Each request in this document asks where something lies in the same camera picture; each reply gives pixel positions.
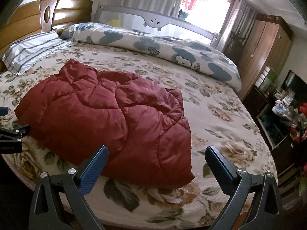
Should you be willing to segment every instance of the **wardrobe door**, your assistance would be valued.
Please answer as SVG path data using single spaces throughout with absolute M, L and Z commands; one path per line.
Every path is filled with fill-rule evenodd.
M 242 89 L 238 94 L 241 101 L 244 100 L 252 86 L 256 83 L 260 74 L 263 72 L 265 62 L 272 49 L 279 27 L 280 26 L 277 24 L 265 23 L 259 43 L 251 57 L 251 60 L 247 64 L 243 75 L 241 75 Z
M 269 66 L 274 70 L 277 76 L 280 74 L 283 66 L 285 65 L 291 47 L 292 41 L 289 39 L 283 28 L 280 27 L 276 35 L 274 44 L 272 46 L 271 52 L 265 63 L 266 66 Z
M 264 31 L 265 25 L 266 22 L 264 21 L 255 21 L 251 34 L 244 46 L 242 55 L 238 63 L 238 72 L 240 75 L 244 74 L 244 71 L 246 70 L 248 63 L 252 58 L 251 56 L 254 55 L 254 52 L 259 44 L 260 38 Z

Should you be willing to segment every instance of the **pillow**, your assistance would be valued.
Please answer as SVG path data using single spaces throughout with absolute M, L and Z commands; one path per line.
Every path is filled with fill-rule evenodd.
M 2 61 L 9 71 L 21 75 L 40 59 L 76 44 L 77 42 L 62 40 L 55 31 L 42 32 L 13 42 Z
M 131 31 L 100 23 L 71 25 L 63 31 L 61 39 L 146 53 L 209 75 L 228 84 L 237 92 L 241 90 L 241 78 L 237 66 L 223 53 L 199 42 Z

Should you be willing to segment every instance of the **wardrobe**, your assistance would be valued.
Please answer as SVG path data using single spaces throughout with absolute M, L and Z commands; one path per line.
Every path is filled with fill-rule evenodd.
M 278 76 L 292 47 L 293 32 L 280 16 L 257 16 L 254 27 L 238 62 L 242 89 L 241 101 L 251 91 L 266 66 Z

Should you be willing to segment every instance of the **striped pillowcase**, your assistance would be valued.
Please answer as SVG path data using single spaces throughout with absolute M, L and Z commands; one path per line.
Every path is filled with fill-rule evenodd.
M 40 59 L 76 44 L 77 42 L 62 40 L 55 31 L 42 32 L 13 42 L 2 61 L 9 71 L 22 75 Z

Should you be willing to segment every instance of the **window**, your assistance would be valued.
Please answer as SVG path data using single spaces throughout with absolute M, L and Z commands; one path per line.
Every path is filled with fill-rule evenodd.
M 235 0 L 182 0 L 179 19 L 211 33 L 222 33 L 234 2 Z M 210 42 L 211 40 L 207 39 L 205 43 L 210 44 Z

